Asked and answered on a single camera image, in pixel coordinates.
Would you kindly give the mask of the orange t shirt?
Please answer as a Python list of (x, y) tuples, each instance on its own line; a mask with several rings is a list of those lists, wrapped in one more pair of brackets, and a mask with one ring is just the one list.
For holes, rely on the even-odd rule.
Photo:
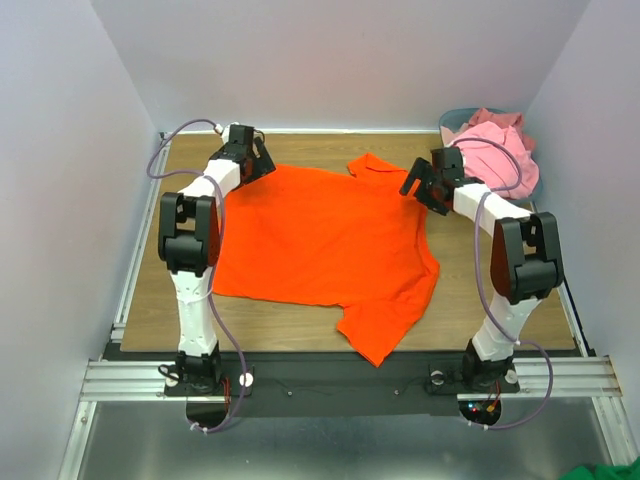
[(380, 366), (423, 317), (440, 264), (407, 172), (372, 153), (346, 173), (277, 166), (225, 199), (213, 281), (223, 296), (339, 306), (337, 330)]

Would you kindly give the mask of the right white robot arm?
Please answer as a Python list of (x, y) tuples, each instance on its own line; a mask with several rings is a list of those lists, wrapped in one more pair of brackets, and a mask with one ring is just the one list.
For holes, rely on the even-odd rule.
[(513, 367), (521, 332), (532, 312), (565, 278), (557, 220), (548, 212), (532, 213), (504, 198), (510, 186), (490, 188), (464, 172), (456, 146), (434, 149), (417, 158), (400, 193), (412, 195), (429, 210), (455, 212), (474, 223), (474, 232), (492, 240), (490, 277), (493, 296), (480, 298), (486, 317), (469, 340), (454, 372), (435, 368), (436, 387), (456, 392), (482, 391), (517, 382)]

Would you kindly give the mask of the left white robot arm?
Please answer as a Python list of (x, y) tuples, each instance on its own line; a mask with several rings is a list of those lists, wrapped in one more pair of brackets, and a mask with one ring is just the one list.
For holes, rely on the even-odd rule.
[(223, 239), (226, 196), (275, 171), (264, 135), (232, 123), (216, 133), (223, 145), (202, 172), (177, 192), (160, 199), (158, 255), (173, 282), (180, 338), (175, 363), (162, 366), (167, 389), (211, 395), (222, 379), (219, 342), (213, 326), (211, 283)]

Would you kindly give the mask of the teal laundry basket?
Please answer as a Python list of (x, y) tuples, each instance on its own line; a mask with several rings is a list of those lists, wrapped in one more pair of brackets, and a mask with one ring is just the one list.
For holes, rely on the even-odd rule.
[[(439, 129), (442, 137), (442, 141), (445, 145), (450, 145), (453, 141), (464, 131), (466, 131), (470, 126), (468, 125), (468, 121), (473, 115), (473, 113), (480, 108), (472, 107), (472, 108), (462, 108), (462, 109), (454, 109), (444, 113), (439, 120)], [(498, 109), (487, 108), (490, 110), (503, 112)], [(516, 205), (523, 205), (527, 202), (531, 202), (539, 194), (542, 192), (542, 181), (539, 179), (538, 186), (534, 191), (534, 194), (531, 197), (522, 199), (522, 200), (511, 200), (512, 203)]]

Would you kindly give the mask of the dusty pink t shirt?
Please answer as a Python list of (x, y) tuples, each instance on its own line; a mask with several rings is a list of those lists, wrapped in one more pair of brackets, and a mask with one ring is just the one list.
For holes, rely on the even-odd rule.
[(498, 112), (487, 108), (476, 110), (468, 121), (470, 127), (491, 122), (498, 127), (504, 129), (513, 127), (518, 133), (525, 149), (533, 152), (536, 147), (536, 141), (524, 132), (525, 117), (521, 112)]

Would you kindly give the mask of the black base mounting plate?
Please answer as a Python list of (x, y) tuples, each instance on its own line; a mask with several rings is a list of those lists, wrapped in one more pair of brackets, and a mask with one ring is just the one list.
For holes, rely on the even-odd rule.
[(181, 360), (159, 373), (168, 397), (187, 401), (191, 420), (351, 417), (427, 414), (456, 417), (460, 397), (471, 399), (473, 417), (499, 396), (519, 390), (511, 360), (475, 363), (462, 352), (410, 352), (376, 368), (348, 353), (249, 353), (245, 361), (218, 357), (213, 372)]

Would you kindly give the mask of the green cloth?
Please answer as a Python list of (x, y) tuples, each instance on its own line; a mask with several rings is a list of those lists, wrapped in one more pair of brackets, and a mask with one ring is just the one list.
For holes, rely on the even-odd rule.
[(639, 464), (627, 466), (581, 466), (560, 477), (560, 480), (638, 480)]

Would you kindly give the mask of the right aluminium side rail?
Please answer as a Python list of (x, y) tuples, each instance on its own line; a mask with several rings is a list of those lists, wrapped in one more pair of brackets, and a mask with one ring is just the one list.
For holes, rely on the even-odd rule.
[(563, 282), (541, 301), (527, 321), (523, 333), (526, 339), (544, 347), (551, 357), (596, 356), (567, 282)]

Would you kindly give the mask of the aluminium frame rail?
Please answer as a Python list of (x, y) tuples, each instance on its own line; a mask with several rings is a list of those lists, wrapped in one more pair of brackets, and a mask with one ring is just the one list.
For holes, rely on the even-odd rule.
[[(552, 360), (554, 398), (620, 397), (621, 387), (609, 359), (599, 357), (560, 357)], [(546, 362), (537, 358), (517, 358), (515, 369), (519, 390), (500, 388), (504, 400), (517, 397), (542, 398), (548, 386)], [(171, 400), (165, 393), (165, 379), (154, 361), (91, 362), (85, 372), (80, 399), (99, 401)]]

